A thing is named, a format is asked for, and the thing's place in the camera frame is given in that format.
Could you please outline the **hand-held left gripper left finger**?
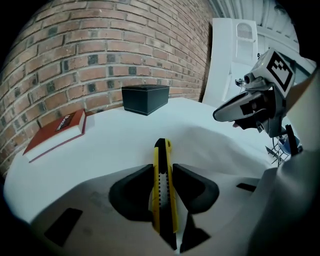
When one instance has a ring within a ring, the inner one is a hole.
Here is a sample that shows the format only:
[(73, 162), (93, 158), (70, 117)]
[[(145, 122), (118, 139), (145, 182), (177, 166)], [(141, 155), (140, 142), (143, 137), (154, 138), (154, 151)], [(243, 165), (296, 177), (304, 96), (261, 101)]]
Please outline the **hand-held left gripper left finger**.
[(130, 221), (152, 222), (149, 199), (154, 187), (152, 164), (136, 166), (115, 173), (117, 180), (109, 190), (113, 208)]

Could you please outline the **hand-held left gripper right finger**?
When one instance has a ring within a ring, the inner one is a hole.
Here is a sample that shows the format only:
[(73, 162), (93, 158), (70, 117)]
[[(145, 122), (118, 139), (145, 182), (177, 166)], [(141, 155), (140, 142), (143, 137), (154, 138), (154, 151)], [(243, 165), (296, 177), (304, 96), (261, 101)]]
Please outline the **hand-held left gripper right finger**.
[(218, 185), (180, 164), (173, 164), (173, 186), (191, 214), (208, 211), (219, 197)]

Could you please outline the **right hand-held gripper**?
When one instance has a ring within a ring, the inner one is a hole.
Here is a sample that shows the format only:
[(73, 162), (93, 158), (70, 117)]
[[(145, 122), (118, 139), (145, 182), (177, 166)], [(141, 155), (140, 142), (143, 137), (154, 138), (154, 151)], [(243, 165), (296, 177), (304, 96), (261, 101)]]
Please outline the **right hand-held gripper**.
[(273, 48), (260, 56), (244, 78), (244, 90), (213, 112), (217, 122), (235, 122), (243, 130), (254, 128), (274, 138), (285, 134), (287, 95), (295, 73)]

